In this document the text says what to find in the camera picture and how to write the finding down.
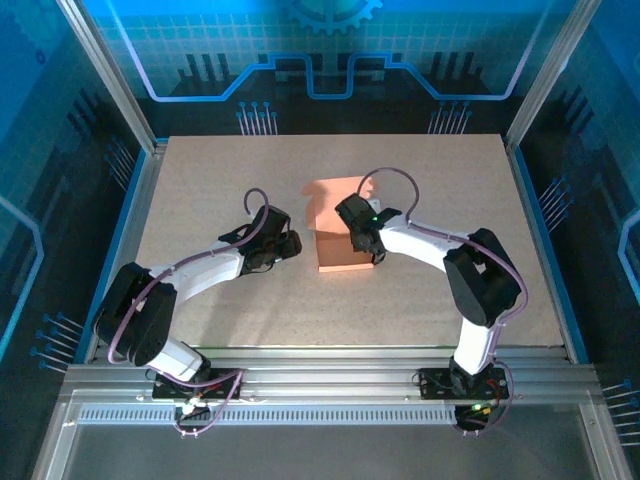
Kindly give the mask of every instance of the black bracket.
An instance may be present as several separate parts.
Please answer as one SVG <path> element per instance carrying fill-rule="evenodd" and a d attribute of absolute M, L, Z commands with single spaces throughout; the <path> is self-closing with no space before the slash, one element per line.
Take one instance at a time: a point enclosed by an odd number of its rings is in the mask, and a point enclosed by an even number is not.
<path fill-rule="evenodd" d="M 263 214 L 264 207 L 261 207 L 251 224 L 242 225 L 221 235 L 218 240 L 231 244 L 246 238 L 258 228 Z M 295 257 L 302 251 L 300 236 L 289 229 L 290 223 L 289 215 L 276 207 L 269 206 L 264 226 L 255 237 L 238 248 L 244 257 L 240 275 L 258 272 L 265 266 L 271 268 L 276 262 Z"/>
<path fill-rule="evenodd" d="M 469 240 L 513 267 L 507 252 L 491 230 L 481 228 L 469 235 Z M 502 312 L 515 305 L 521 292 L 511 274 L 469 245 L 449 250 L 444 266 L 456 307 L 474 325 L 493 326 Z"/>
<path fill-rule="evenodd" d="M 198 381 L 203 382 L 206 380 L 213 380 L 234 371 L 235 370 L 232 368 L 212 368 L 208 371 L 208 378 L 200 378 Z M 200 395 L 202 400 L 221 400 L 227 398 L 227 395 L 229 395 L 229 392 L 233 388 L 235 380 L 236 377 L 231 377 L 228 380 L 223 381 L 220 386 L 212 389 L 193 389 L 177 385 L 162 375 L 157 374 L 154 379 L 155 383 L 151 397 L 154 400 L 188 400 L 194 395 Z M 238 388 L 236 388 L 236 391 L 231 397 L 233 400 L 240 398 L 241 389 L 242 384 L 238 385 Z"/>
<path fill-rule="evenodd" d="M 402 212 L 394 208 L 385 208 L 376 213 L 369 202 L 354 193 L 336 206 L 336 212 L 342 219 L 351 235 L 354 252 L 370 253 L 372 263 L 377 265 L 387 253 L 380 239 L 380 230 L 386 222 Z"/>
<path fill-rule="evenodd" d="M 504 370 L 490 368 L 483 382 L 475 388 L 460 395 L 454 385 L 448 368 L 421 368 L 413 376 L 413 383 L 420 389 L 422 400 L 494 400 L 498 389 L 500 400 L 509 398 L 509 388 Z"/>

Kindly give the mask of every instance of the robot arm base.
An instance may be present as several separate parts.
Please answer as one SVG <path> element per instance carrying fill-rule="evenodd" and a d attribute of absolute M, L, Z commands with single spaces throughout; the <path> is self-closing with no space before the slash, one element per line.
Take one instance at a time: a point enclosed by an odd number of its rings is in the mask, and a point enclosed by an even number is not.
<path fill-rule="evenodd" d="M 470 375 L 451 357 L 449 360 L 449 375 L 453 394 L 456 397 L 473 398 L 478 389 L 486 389 L 487 380 L 490 379 L 493 370 L 493 363 L 490 363 L 480 372 Z"/>

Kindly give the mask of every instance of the blue trim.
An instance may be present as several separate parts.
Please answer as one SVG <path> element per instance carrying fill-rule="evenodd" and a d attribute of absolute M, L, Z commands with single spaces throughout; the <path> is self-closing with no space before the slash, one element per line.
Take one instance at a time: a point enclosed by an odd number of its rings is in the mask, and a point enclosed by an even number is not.
<path fill-rule="evenodd" d="M 551 237 L 547 232 L 540 205 L 538 205 L 536 192 L 533 188 L 533 182 L 531 181 L 529 170 L 527 169 L 527 165 L 524 161 L 524 156 L 522 155 L 522 151 L 519 147 L 515 151 L 515 158 L 517 162 L 516 166 L 522 177 L 522 186 L 526 190 L 526 194 L 531 205 L 531 213 L 533 214 L 532 220 L 535 221 L 536 230 L 540 235 L 540 247 L 542 248 L 544 256 L 547 260 L 546 263 L 551 273 L 551 279 L 553 280 L 555 291 L 560 302 L 560 307 L 562 308 L 562 313 L 564 314 L 567 333 L 570 337 L 568 340 L 572 343 L 573 348 L 576 352 L 576 361 L 578 363 L 589 363 L 589 355 L 587 354 L 587 349 L 584 345 L 584 340 L 582 338 L 582 334 L 580 333 L 580 328 L 578 327 L 578 320 L 576 319 L 575 312 L 573 311 L 573 306 L 571 305 L 569 292 L 567 291 L 567 287 L 564 284 L 562 273 L 560 272 L 560 266 L 558 265 L 558 260 L 553 250 L 553 245 L 551 244 Z"/>
<path fill-rule="evenodd" d="M 33 235 L 33 243 L 36 246 L 36 258 L 31 265 L 31 270 L 29 270 L 29 275 L 27 276 L 27 280 L 24 282 L 22 286 L 22 290 L 20 291 L 20 295 L 18 296 L 18 301 L 13 307 L 13 312 L 11 312 L 11 317 L 9 317 L 9 322 L 7 322 L 7 327 L 2 333 L 2 337 L 0 338 L 0 362 L 2 362 L 2 358 L 7 351 L 7 347 L 9 346 L 9 342 L 11 341 L 11 337 L 15 332 L 16 326 L 18 325 L 18 321 L 20 320 L 20 316 L 22 315 L 22 310 L 24 309 L 25 304 L 27 303 L 27 299 L 29 298 L 29 294 L 31 293 L 31 288 L 33 288 L 33 284 L 36 281 L 36 277 L 38 276 L 38 272 L 40 271 L 40 267 L 42 266 L 42 262 L 44 261 L 44 246 L 42 244 L 42 235 L 40 234 L 40 228 L 38 224 L 31 219 L 28 215 L 21 212 L 18 208 L 16 208 L 9 200 L 0 196 L 0 207 L 5 208 L 9 214 L 13 215 L 22 225 L 31 230 L 31 234 Z"/>
<path fill-rule="evenodd" d="M 267 54 L 267 63 L 254 63 L 247 66 L 244 71 L 236 78 L 229 87 L 222 93 L 222 95 L 198 95 L 198 96 L 176 96 L 176 97 L 161 97 L 159 96 L 153 85 L 151 85 L 151 80 L 147 76 L 144 67 L 142 66 L 142 62 L 140 61 L 140 57 L 138 56 L 135 48 L 133 47 L 133 43 L 127 34 L 126 29 L 122 25 L 120 17 L 115 11 L 113 5 L 107 1 L 107 4 L 111 10 L 111 14 L 113 15 L 114 22 L 116 27 L 124 41 L 124 44 L 129 51 L 129 55 L 133 60 L 133 63 L 140 75 L 140 79 L 147 90 L 149 97 L 159 103 L 184 103 L 184 102 L 224 102 L 226 101 L 243 83 L 244 81 L 256 71 L 263 70 L 276 70 L 276 60 L 302 60 L 305 64 L 305 72 L 306 72 L 306 80 L 307 80 L 307 94 L 309 98 L 313 100 L 347 100 L 351 98 L 353 95 L 353 88 L 355 82 L 355 63 L 356 60 L 361 58 L 380 58 L 384 60 L 384 68 L 390 70 L 405 70 L 409 73 L 419 84 L 424 88 L 435 100 L 475 100 L 475 101 L 502 101 L 506 100 L 511 96 L 511 93 L 516 87 L 516 83 L 520 78 L 520 74 L 524 69 L 529 56 L 531 55 L 531 51 L 533 50 L 533 46 L 536 43 L 540 31 L 549 15 L 551 7 L 553 5 L 553 0 L 549 0 L 545 7 L 545 10 L 542 12 L 538 23 L 531 34 L 531 38 L 527 46 L 520 57 L 518 65 L 511 77 L 509 85 L 507 86 L 506 91 L 501 95 L 479 95 L 479 94 L 443 94 L 439 93 L 433 85 L 431 85 L 418 71 L 418 69 L 411 63 L 407 62 L 394 62 L 393 61 L 393 53 L 392 52 L 356 52 L 352 53 L 349 57 L 349 61 L 347 63 L 347 87 L 344 93 L 316 93 L 314 86 L 314 72 L 313 65 L 311 61 L 311 57 L 306 53 L 269 53 Z"/>
<path fill-rule="evenodd" d="M 118 223 L 116 224 L 116 229 L 113 233 L 113 237 L 111 238 L 109 251 L 107 252 L 107 257 L 105 258 L 104 265 L 102 266 L 100 279 L 98 280 L 98 285 L 96 286 L 96 291 L 93 295 L 91 306 L 89 307 L 89 314 L 87 315 L 87 320 L 82 331 L 82 336 L 80 337 L 78 349 L 76 350 L 74 363 L 84 363 L 87 350 L 89 349 L 89 344 L 91 343 L 91 336 L 93 335 L 93 317 L 98 311 L 104 295 L 107 293 L 111 270 L 113 269 L 116 255 L 118 254 L 118 250 L 120 248 L 120 242 L 122 241 L 122 236 L 124 234 L 124 227 L 127 224 L 127 218 L 129 217 L 131 208 L 133 206 L 133 197 L 135 195 L 136 189 L 138 188 L 138 183 L 140 182 L 142 168 L 144 167 L 144 164 L 147 162 L 148 158 L 149 157 L 145 154 L 144 150 L 140 150 L 138 160 L 136 161 L 136 167 L 133 170 L 133 175 L 131 176 L 131 181 L 129 182 L 129 188 L 127 189 L 127 194 L 124 197 L 122 209 L 120 210 Z"/>
<path fill-rule="evenodd" d="M 618 258 L 624 269 L 624 273 L 629 280 L 629 285 L 633 290 L 633 294 L 636 296 L 636 300 L 640 304 L 640 283 L 633 272 L 631 262 L 627 258 L 627 242 L 629 241 L 629 232 L 634 225 L 640 222 L 640 208 L 633 212 L 622 224 L 622 231 L 620 232 L 620 241 L 618 242 Z"/>

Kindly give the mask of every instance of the metal vent grille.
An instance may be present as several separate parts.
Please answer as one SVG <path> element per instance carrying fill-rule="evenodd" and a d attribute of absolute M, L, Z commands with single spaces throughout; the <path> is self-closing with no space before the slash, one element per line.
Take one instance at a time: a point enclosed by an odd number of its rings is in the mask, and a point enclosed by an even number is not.
<path fill-rule="evenodd" d="M 228 408 L 226 425 L 450 425 L 453 407 L 256 406 Z"/>
<path fill-rule="evenodd" d="M 78 423 L 99 425 L 166 425 L 173 422 L 173 405 L 91 405 L 80 410 Z"/>
<path fill-rule="evenodd" d="M 84 405 L 78 423 L 166 425 L 175 421 L 172 405 Z M 183 422 L 197 426 L 209 421 L 205 413 Z M 442 406 L 315 406 L 230 405 L 220 425 L 451 425 L 454 407 Z"/>

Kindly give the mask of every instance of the floor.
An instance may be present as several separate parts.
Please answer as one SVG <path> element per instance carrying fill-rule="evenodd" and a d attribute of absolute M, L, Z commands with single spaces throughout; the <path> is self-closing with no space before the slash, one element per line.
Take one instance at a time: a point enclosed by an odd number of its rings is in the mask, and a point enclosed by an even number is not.
<path fill-rule="evenodd" d="M 247 222 L 244 192 L 263 188 L 292 217 L 298 257 L 190 299 L 172 333 L 192 345 L 455 345 L 460 329 L 446 277 L 399 255 L 374 269 L 318 273 L 303 187 L 393 165 L 421 188 L 413 218 L 457 232 L 493 230 L 530 291 L 502 344 L 560 345 L 547 284 L 499 135 L 171 137 L 138 255 L 144 266 L 203 250 Z M 406 210 L 405 179 L 376 176 L 385 206 Z M 259 199 L 251 206 L 258 208 Z"/>

